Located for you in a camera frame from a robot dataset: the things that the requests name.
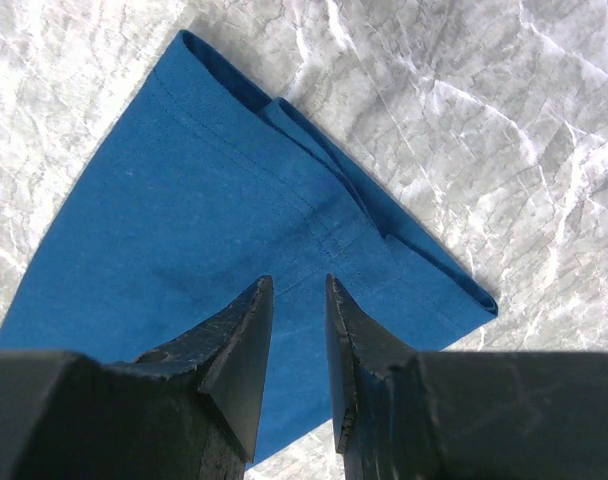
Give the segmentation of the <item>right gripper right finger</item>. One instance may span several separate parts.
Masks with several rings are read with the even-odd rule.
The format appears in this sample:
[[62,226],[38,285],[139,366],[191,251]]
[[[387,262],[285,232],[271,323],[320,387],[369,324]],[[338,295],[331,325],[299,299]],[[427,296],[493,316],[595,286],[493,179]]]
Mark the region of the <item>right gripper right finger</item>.
[[326,279],[349,479],[608,479],[608,353],[418,351]]

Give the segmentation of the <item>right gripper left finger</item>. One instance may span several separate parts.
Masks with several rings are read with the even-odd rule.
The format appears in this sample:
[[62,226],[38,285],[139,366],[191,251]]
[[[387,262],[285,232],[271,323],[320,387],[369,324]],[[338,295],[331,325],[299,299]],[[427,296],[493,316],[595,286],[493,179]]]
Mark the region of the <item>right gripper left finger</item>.
[[0,479],[240,479],[273,321],[263,276],[133,362],[0,351]]

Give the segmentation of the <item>blue mickey t shirt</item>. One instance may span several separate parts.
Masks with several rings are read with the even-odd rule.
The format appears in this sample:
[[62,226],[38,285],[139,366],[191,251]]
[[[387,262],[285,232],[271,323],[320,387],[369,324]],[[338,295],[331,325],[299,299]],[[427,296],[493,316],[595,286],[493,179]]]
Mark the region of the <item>blue mickey t shirt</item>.
[[293,105],[177,33],[41,241],[0,349],[131,360],[269,275],[274,321],[256,458],[331,414],[325,279],[419,349],[494,298]]

